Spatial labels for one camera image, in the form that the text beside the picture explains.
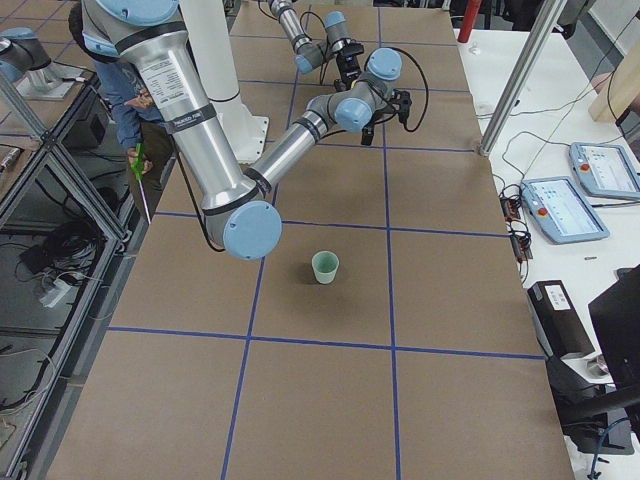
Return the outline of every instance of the blue cable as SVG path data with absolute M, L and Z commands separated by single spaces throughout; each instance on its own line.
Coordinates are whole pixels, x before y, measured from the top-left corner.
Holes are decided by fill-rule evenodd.
M 602 433 L 602 435 L 598 439 L 598 446 L 596 447 L 596 451 L 593 454 L 593 462 L 591 463 L 591 473 L 589 473 L 587 478 L 590 478 L 591 480 L 596 480 L 598 478 L 598 476 L 600 476 L 600 473 L 596 474 L 596 462 L 598 461 L 598 456 L 600 455 L 600 450 L 602 450 L 602 444 L 604 443 L 604 439 L 607 437 L 609 432 L 615 428 L 616 425 L 618 425 L 619 423 L 622 423 L 624 421 L 628 421 L 628 420 L 629 420 L 628 417 L 619 418 L 618 420 L 613 422 L 611 425 L 609 425 L 607 428 L 605 428 L 604 432 Z

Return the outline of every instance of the computer monitor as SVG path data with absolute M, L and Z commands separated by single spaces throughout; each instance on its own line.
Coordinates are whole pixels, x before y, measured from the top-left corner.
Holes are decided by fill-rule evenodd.
M 640 266 L 593 300 L 589 313 L 616 385 L 613 403 L 625 409 L 640 439 Z

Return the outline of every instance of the blue joint cap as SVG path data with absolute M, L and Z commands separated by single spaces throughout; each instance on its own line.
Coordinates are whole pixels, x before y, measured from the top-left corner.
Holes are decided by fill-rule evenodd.
M 313 65 L 311 65 L 311 62 L 307 60 L 304 55 L 296 55 L 296 66 L 298 67 L 298 71 L 303 75 L 313 70 Z
M 96 0 L 109 15 L 139 27 L 169 20 L 178 10 L 178 0 Z
M 9 40 L 36 40 L 38 36 L 27 27 L 9 28 L 4 32 L 0 32 L 0 36 Z
M 11 83 L 22 78 L 22 72 L 7 62 L 0 61 L 0 72 L 4 73 Z
M 245 203 L 224 226 L 224 247 L 234 257 L 256 260 L 275 248 L 282 234 L 282 220 L 273 205 L 263 200 Z
M 101 38 L 92 37 L 85 32 L 82 32 L 82 36 L 84 37 L 85 46 L 93 53 L 104 55 L 105 57 L 120 57 L 120 54 L 113 43 L 102 40 Z
M 372 115 L 371 107 L 364 100 L 345 98 L 336 108 L 335 119 L 347 132 L 355 133 L 361 131 L 369 123 Z
M 331 12 L 329 14 L 327 14 L 326 17 L 324 17 L 324 25 L 325 28 L 329 28 L 329 27 L 333 27 L 334 25 L 337 25 L 340 22 L 344 22 L 346 21 L 344 18 L 344 15 L 342 14 L 342 12 Z
M 371 54 L 367 70 L 382 80 L 392 82 L 400 77 L 402 58 L 395 50 L 379 48 Z

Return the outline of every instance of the red cylinder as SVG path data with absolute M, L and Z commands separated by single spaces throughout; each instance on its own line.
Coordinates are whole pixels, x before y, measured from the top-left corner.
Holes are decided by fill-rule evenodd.
M 478 18 L 480 5 L 482 5 L 482 0 L 469 0 L 469 3 L 467 3 L 464 20 L 462 20 L 462 28 L 458 34 L 458 42 L 467 43 L 469 41 L 471 30 L 473 30 L 473 26 L 476 24 L 476 18 Z

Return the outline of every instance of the light blue control panel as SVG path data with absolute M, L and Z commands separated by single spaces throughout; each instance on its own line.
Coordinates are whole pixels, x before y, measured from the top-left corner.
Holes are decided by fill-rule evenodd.
M 522 200 L 554 243 L 587 242 L 609 236 L 609 230 L 570 177 L 524 180 Z
M 589 195 L 640 200 L 640 177 L 620 145 L 574 143 L 570 157 Z

